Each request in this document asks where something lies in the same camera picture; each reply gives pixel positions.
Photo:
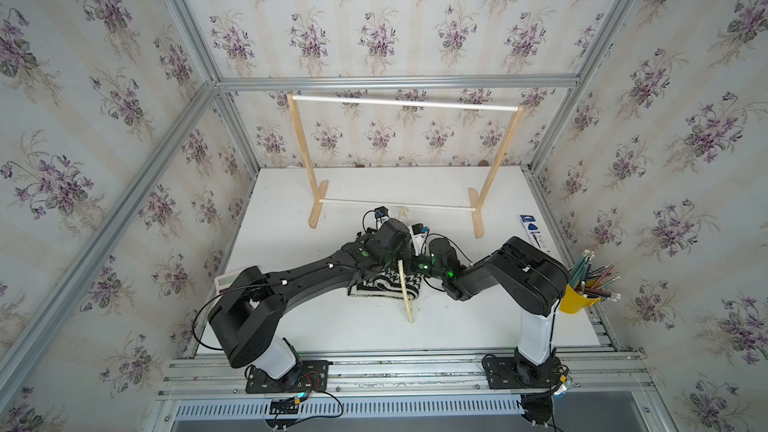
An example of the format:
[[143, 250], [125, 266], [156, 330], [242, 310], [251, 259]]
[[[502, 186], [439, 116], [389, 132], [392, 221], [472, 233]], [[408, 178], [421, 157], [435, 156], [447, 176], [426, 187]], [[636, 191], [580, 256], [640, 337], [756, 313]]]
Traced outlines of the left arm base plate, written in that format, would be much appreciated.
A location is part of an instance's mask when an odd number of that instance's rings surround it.
[[288, 373], [274, 379], [265, 371], [249, 365], [245, 371], [247, 394], [301, 393], [325, 391], [327, 388], [330, 361], [310, 360], [299, 362]]

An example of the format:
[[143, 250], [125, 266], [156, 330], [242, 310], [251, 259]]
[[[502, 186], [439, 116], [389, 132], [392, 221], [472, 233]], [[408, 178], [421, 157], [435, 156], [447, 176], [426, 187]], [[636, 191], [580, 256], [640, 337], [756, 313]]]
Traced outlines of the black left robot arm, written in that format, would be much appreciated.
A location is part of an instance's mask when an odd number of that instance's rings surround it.
[[244, 269], [208, 312], [207, 321], [234, 369], [267, 350], [284, 314], [324, 293], [349, 288], [414, 256], [410, 229], [396, 219], [330, 256], [283, 271]]

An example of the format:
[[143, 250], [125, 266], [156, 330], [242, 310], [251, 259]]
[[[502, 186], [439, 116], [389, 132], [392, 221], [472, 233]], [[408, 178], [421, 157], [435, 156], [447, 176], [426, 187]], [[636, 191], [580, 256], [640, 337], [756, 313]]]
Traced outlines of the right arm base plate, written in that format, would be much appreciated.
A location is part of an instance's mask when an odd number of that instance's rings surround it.
[[481, 366], [492, 390], [556, 391], [567, 380], [570, 372], [555, 355], [543, 364], [535, 365], [522, 357], [486, 354], [481, 359]]

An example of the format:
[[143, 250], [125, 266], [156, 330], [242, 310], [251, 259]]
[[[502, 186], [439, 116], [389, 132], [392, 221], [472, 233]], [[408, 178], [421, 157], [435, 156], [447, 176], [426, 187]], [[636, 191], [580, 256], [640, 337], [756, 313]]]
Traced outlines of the cream plastic clothes hanger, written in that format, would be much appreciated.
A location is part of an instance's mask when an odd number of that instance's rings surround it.
[[[406, 206], [403, 206], [401, 211], [398, 213], [397, 219], [400, 222], [403, 222], [405, 225], [408, 225], [408, 211], [409, 209]], [[405, 277], [405, 270], [404, 270], [404, 262], [402, 259], [398, 260], [397, 263], [398, 267], [398, 275], [399, 275], [399, 281], [401, 286], [401, 292], [402, 292], [402, 298], [404, 301], [405, 311], [407, 315], [407, 320], [409, 324], [414, 323], [414, 317], [413, 317], [413, 309], [411, 304], [411, 299], [409, 297], [407, 285], [406, 285], [406, 277]]]

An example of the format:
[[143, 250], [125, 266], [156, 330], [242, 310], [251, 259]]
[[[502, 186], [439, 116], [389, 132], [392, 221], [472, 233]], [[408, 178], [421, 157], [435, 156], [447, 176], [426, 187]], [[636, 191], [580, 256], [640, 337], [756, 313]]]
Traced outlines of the black white houndstooth scarf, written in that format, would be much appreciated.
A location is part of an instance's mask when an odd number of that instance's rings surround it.
[[[411, 300], [416, 300], [421, 292], [422, 278], [417, 275], [405, 275], [406, 285]], [[402, 299], [399, 275], [396, 271], [385, 271], [375, 277], [362, 280], [347, 287], [351, 297], [379, 297]]]

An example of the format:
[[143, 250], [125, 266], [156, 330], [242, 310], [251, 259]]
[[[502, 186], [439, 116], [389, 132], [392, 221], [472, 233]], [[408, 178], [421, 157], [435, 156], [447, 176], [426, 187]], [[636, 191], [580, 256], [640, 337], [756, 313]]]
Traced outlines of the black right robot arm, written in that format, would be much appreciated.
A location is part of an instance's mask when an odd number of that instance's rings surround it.
[[529, 366], [543, 365], [553, 354], [555, 311], [568, 286], [567, 269], [547, 253], [513, 236], [470, 266], [446, 237], [430, 242], [412, 271], [441, 281], [445, 293], [467, 301], [494, 286], [502, 287], [521, 308], [521, 337], [516, 356]]

